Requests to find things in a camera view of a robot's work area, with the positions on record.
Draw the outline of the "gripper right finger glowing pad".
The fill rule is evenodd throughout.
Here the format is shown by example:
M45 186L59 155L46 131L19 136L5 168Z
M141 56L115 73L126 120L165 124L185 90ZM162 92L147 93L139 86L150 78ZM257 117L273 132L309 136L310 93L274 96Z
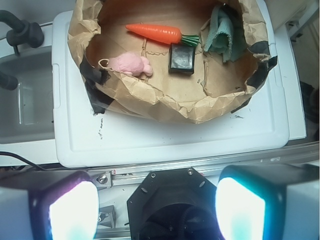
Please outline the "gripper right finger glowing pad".
M320 168L228 165L217 184L215 211L226 240L318 240Z

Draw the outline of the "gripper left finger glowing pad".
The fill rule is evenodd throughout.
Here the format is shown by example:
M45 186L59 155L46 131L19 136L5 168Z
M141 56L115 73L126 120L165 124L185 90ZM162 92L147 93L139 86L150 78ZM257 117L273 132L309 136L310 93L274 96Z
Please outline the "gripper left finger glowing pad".
M83 170L0 175L2 240L92 240L98 214L98 189Z

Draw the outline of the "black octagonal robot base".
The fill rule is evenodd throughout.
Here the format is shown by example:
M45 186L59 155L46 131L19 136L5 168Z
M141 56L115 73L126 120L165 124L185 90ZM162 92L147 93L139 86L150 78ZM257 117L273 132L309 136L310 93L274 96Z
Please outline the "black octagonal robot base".
M133 240L222 240L217 187L194 168L152 171L127 200Z

